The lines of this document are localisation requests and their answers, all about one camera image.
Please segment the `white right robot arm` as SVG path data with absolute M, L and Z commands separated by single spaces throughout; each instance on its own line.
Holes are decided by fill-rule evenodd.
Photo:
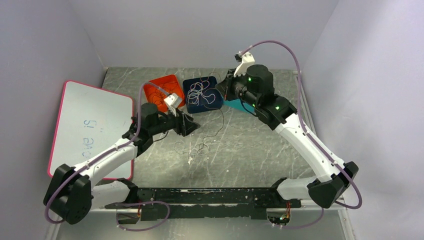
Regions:
M 288 200 L 312 200 L 328 209 L 352 186 L 359 171 L 353 162 L 345 162 L 332 153 L 305 125 L 296 107 L 275 93 L 274 76 L 262 64 L 254 64 L 245 73 L 227 71 L 216 85 L 225 100 L 239 100 L 252 106 L 254 115 L 272 131 L 286 139 L 311 167 L 314 176 L 285 179 L 270 193 L 270 202 L 282 207 Z

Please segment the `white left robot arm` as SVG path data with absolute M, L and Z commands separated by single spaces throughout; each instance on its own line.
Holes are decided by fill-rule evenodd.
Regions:
M 69 166 L 56 168 L 43 199 L 44 217 L 51 224 L 80 222 L 91 210 L 111 204 L 134 207 L 139 188 L 126 178 L 99 185 L 112 171 L 136 159 L 154 143 L 154 136 L 167 131 L 186 137 L 200 128 L 194 118 L 176 109 L 168 113 L 153 103 L 138 107 L 127 132 L 96 156 Z

